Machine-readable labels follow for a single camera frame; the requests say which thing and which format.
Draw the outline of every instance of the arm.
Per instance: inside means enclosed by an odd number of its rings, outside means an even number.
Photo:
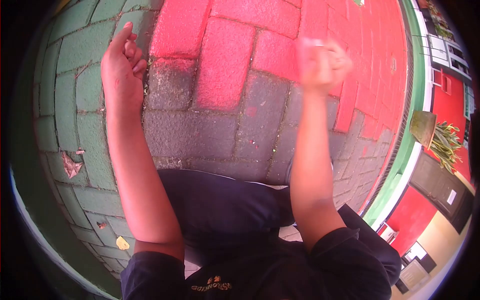
[[[141,122],[146,61],[129,22],[114,37],[101,63],[108,145],[135,252],[155,251],[183,261],[177,218],[157,174]]]
[[[302,75],[303,106],[293,158],[292,211],[308,251],[327,233],[345,227],[333,203],[326,96],[342,82],[351,61],[338,45],[312,48],[311,67]]]

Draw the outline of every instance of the brick pavement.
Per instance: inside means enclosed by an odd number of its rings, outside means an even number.
[[[405,96],[405,32],[395,0],[363,7],[353,0],[72,0],[52,18],[38,51],[35,131],[65,224],[115,278],[134,239],[108,154],[99,62],[127,21],[153,62],[143,119],[156,166],[272,184],[286,181],[300,118],[295,40],[336,39],[354,71],[328,98],[334,201],[359,209]],[[79,147],[85,153],[76,155]],[[61,151],[84,163],[72,179]],[[116,247],[120,235],[130,249]],[[186,275],[196,269],[186,262]]]

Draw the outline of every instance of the navy t-shirt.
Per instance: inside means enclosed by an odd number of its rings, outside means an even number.
[[[123,299],[390,299],[384,267],[357,237],[358,230],[336,229],[310,254],[291,242],[252,245],[187,279],[182,261],[139,252],[120,275]]]

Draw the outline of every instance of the blurred hand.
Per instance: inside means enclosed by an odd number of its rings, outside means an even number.
[[[301,84],[306,93],[314,92],[327,96],[352,68],[352,61],[345,51],[331,40],[324,46],[311,47],[308,58],[305,71],[301,75]]]
[[[101,77],[107,115],[114,118],[140,116],[144,98],[143,73],[147,62],[134,40],[133,23],[127,22],[103,55]]]

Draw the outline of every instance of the person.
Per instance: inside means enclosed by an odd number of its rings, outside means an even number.
[[[147,64],[136,37],[128,22],[101,62],[109,151],[136,239],[120,275],[123,298],[389,299],[398,253],[333,203],[326,96],[351,69],[344,50],[328,41],[309,52],[290,186],[272,187],[156,170],[142,130]],[[280,239],[278,227],[294,222],[303,242]],[[184,259],[201,267],[187,279]]]

